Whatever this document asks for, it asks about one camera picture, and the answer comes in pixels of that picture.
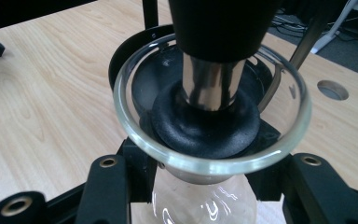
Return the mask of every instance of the stainless steel tube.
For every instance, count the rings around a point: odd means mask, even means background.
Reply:
[[[235,99],[245,60],[213,63],[184,53],[183,88],[186,101],[202,110],[217,111]]]

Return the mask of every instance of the wooden tabletop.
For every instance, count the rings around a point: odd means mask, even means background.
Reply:
[[[165,1],[159,1],[159,19],[171,22]],[[95,159],[116,153],[126,134],[113,106],[108,64],[117,47],[143,29],[137,0],[100,0],[0,29],[7,48],[0,58],[0,201],[24,190],[52,199],[86,181]],[[272,35],[263,43],[285,58],[295,49]],[[324,157],[358,189],[358,74],[316,55],[300,73],[313,110],[295,152]],[[349,98],[325,97],[321,80],[339,83]],[[262,223],[282,222],[279,205],[272,207],[278,212]]]

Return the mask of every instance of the wooden table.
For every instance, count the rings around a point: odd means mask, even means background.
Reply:
[[[165,1],[159,19],[171,22]],[[126,134],[113,107],[108,64],[143,29],[136,0],[100,0],[0,29],[7,48],[0,58],[0,201],[24,190],[52,199],[83,183],[95,159],[117,151]],[[285,58],[295,48],[272,35],[264,44]],[[324,157],[358,189],[358,74],[315,55],[300,72],[313,111],[295,152]],[[317,84],[325,79],[344,86],[349,98],[321,94]],[[280,205],[271,204],[260,223],[282,222]]]

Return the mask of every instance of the light wood surface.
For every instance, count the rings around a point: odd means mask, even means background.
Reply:
[[[171,22],[165,1],[159,12],[160,23]],[[108,64],[143,29],[136,0],[100,0],[0,29],[7,48],[0,58],[0,201],[24,190],[50,200],[83,183],[95,159],[116,153],[126,134],[113,107]],[[285,58],[295,48],[272,35],[264,44]],[[300,73],[313,111],[295,152],[324,157],[358,189],[358,74],[315,55]],[[322,95],[317,84],[325,79],[350,97]],[[259,223],[283,222],[279,203],[263,204]]]

